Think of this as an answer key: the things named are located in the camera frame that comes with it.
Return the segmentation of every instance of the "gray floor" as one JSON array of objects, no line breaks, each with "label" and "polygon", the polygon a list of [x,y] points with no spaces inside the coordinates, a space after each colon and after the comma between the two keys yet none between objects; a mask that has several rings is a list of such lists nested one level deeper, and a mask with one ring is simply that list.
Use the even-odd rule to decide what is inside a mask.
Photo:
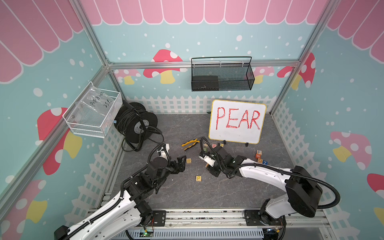
[{"label": "gray floor", "polygon": [[[147,199],[152,208],[260,207],[265,199],[284,194],[277,187],[255,179],[228,179],[223,174],[214,177],[205,169],[205,162],[199,159],[199,146],[184,151],[182,143],[201,136],[208,138],[210,115],[167,114],[157,115],[157,118],[158,128],[163,131],[165,142],[170,145],[170,156],[176,159],[178,156],[187,155],[192,159],[192,163],[186,165],[184,172],[170,175],[159,193]],[[144,166],[149,152],[155,146],[154,142],[146,140],[140,152],[125,153],[113,195],[118,193],[120,183],[124,179]],[[245,144],[227,142],[224,148],[232,156],[242,155],[251,159],[254,159],[256,150],[262,150],[262,159],[268,161],[269,165],[293,167],[270,115],[265,116],[259,144],[246,147]],[[202,176],[201,182],[196,181],[197,175]]]}]

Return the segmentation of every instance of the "electrical wire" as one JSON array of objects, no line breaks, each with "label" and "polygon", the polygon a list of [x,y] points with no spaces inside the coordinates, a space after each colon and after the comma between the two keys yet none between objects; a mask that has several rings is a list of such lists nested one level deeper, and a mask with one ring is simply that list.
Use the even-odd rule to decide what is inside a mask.
[{"label": "electrical wire", "polygon": [[[157,144],[157,146],[150,152],[149,156],[148,156],[148,161],[147,161],[147,164],[151,161],[151,157],[152,157],[152,154],[162,145],[164,144],[164,142],[161,142],[159,144]],[[123,196],[124,196],[124,191],[125,191],[125,184],[127,182],[129,182],[132,178],[134,178],[136,175],[138,175],[140,172],[144,171],[146,168],[147,168],[147,164],[142,167],[140,170],[136,171],[134,174],[132,174],[129,178],[125,179],[124,181],[122,181],[122,183],[120,184],[120,197],[117,199],[117,201],[111,206],[109,207],[108,209],[104,210],[103,212],[99,213],[98,215],[96,215],[95,217],[89,219],[87,222],[83,221],[84,224],[80,225],[78,228],[76,228],[73,232],[69,233],[63,240],[68,240],[70,239],[71,237],[73,237],[76,233],[80,232],[82,229],[84,229],[86,226],[88,226],[89,224],[93,224],[97,219],[101,218],[102,216],[106,215],[107,213],[109,213],[110,211],[112,211],[115,207],[117,207],[119,205],[119,203],[124,199]],[[126,230],[126,234],[128,236],[129,239],[131,239],[128,231]]]},{"label": "electrical wire", "polygon": [[[140,121],[139,116],[136,113],[142,114],[142,113],[147,113],[147,111],[145,111],[141,108],[134,108],[134,110],[126,109],[121,114],[119,114],[119,116],[117,118],[116,129],[117,129],[117,131],[119,131],[119,133],[121,133],[124,136],[124,141],[121,142],[121,148],[125,152],[133,152],[133,151],[138,152],[138,151],[140,151],[141,147],[143,145],[143,142],[145,140],[144,136],[146,135],[147,132],[161,135],[162,141],[164,141],[164,135],[160,129],[158,129],[157,127],[153,127],[153,126],[147,126],[147,127],[142,126],[142,131],[139,133],[139,143],[137,144],[137,146],[134,147],[132,145],[132,143],[128,141],[127,136],[126,136],[126,131],[127,131],[127,128],[130,126],[131,122]],[[148,139],[154,143],[159,143],[159,142],[156,142],[150,138],[148,138]],[[132,148],[132,150],[124,149],[124,147],[123,147],[124,142],[126,142]]]},{"label": "electrical wire", "polygon": [[[221,167],[221,161],[219,160],[218,156],[217,156],[217,152],[212,148],[211,144],[208,142],[208,140],[205,138],[205,137],[202,137],[201,138],[201,141],[200,141],[200,147],[201,149],[203,150],[203,144],[202,144],[202,141],[205,140],[208,144],[208,146],[210,147],[210,149],[213,151],[214,153],[214,158],[215,160],[218,162],[218,165],[220,167],[220,170],[223,172],[223,169]],[[225,172],[223,172],[227,178],[232,178],[235,176],[235,173],[236,171],[241,168],[241,167],[264,167],[264,168],[267,168],[269,170],[272,170],[272,171],[275,171],[275,172],[278,172],[280,174],[285,174],[285,175],[289,175],[289,176],[292,176],[292,177],[300,177],[300,178],[303,178],[303,179],[307,179],[307,180],[311,180],[311,181],[314,181],[318,184],[321,184],[327,188],[329,188],[334,194],[335,194],[335,199],[333,202],[329,203],[329,204],[325,204],[325,205],[319,205],[317,206],[318,209],[327,209],[327,208],[331,208],[331,207],[334,207],[336,206],[339,202],[340,202],[340,194],[339,192],[336,190],[336,188],[334,188],[331,184],[327,183],[327,182],[324,182],[320,179],[317,179],[317,178],[314,178],[314,177],[307,177],[307,176],[303,176],[301,174],[297,174],[297,173],[293,173],[293,172],[287,172],[287,171],[284,171],[284,170],[281,170],[281,169],[277,169],[277,168],[274,168],[274,167],[271,167],[271,166],[268,166],[268,165],[265,165],[265,164],[261,164],[261,163],[248,163],[248,164],[241,164],[239,166],[237,166],[233,171],[232,173],[230,174],[227,174]]]}]

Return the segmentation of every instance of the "red mushroom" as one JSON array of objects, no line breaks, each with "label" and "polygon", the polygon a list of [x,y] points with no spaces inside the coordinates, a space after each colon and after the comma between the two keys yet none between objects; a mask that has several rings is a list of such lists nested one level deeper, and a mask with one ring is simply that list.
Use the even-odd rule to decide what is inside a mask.
[{"label": "red mushroom", "polygon": [[[174,52],[161,49],[153,57],[151,62],[182,62],[183,60]],[[175,82],[175,78],[172,75],[173,71],[186,72],[186,68],[162,68],[162,69],[145,69],[144,76],[147,78],[153,78],[157,75],[161,75],[160,83],[172,84]]]},{"label": "red mushroom", "polygon": [[372,149],[366,136],[347,132],[331,132],[331,139],[330,144],[335,142],[341,145],[333,150],[339,161],[345,162],[347,158],[353,156],[361,170],[368,167],[372,158]]},{"label": "red mushroom", "polygon": [[253,69],[253,75],[255,76],[253,84],[260,84],[263,82],[263,76],[273,76],[274,74],[275,69],[273,67],[255,67]]},{"label": "red mushroom", "polygon": [[[299,88],[299,82],[301,79],[304,80],[305,86],[307,88],[309,88],[312,85],[315,70],[316,70],[315,57],[314,57],[313,53],[310,53],[310,55],[308,56],[304,65],[301,67],[299,74],[293,80],[293,83],[291,85],[292,89],[297,91],[297,89]],[[282,70],[280,70],[277,73],[277,76],[279,78],[288,77],[289,74],[291,73],[291,71],[292,71],[292,67],[287,66],[287,67],[283,68]]]},{"label": "red mushroom", "polygon": [[124,79],[125,85],[132,85],[135,84],[135,81],[133,81],[131,76],[140,77],[139,71],[136,69],[120,69],[114,71],[116,78],[120,83],[122,83],[122,80]]},{"label": "red mushroom", "polygon": [[384,176],[379,174],[368,174],[367,176],[368,185],[372,188],[375,193],[380,197],[384,198]]},{"label": "red mushroom", "polygon": [[34,201],[37,194],[44,188],[45,180],[35,180],[29,183],[11,211],[1,222],[3,240],[19,240],[23,235],[26,219],[38,223],[47,209],[48,202]]},{"label": "red mushroom", "polygon": [[[61,119],[65,110],[66,108],[53,108],[40,115],[37,119],[39,140],[36,141],[36,145],[39,145],[48,136],[53,127]],[[75,158],[81,148],[82,142],[83,139],[81,137],[75,136],[68,129],[44,162],[43,169],[45,174],[52,175],[59,169],[63,157],[63,149],[68,151],[71,158]]]}]

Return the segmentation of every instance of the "handwritten label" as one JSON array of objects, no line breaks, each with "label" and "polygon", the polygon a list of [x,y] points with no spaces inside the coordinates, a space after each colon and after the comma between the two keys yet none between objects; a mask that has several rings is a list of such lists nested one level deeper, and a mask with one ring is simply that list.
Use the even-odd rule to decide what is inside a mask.
[{"label": "handwritten label", "polygon": [[265,112],[265,104],[214,100],[209,138],[257,144],[260,140]]}]

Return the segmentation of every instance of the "pliers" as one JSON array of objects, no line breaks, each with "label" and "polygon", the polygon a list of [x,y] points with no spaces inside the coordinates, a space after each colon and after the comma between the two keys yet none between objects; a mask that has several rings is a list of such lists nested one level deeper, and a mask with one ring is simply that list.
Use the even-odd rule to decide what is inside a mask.
[{"label": "pliers", "polygon": [[190,144],[190,143],[193,143],[192,145],[190,145],[190,146],[184,148],[184,151],[186,151],[187,149],[190,149],[191,147],[193,147],[193,146],[195,146],[196,144],[198,144],[199,142],[200,142],[200,141],[198,140],[198,138],[196,138],[196,139],[189,140],[189,141],[186,142],[186,143],[183,143],[181,146],[184,147],[184,146],[186,146],[186,145],[188,145],[188,144]]}]

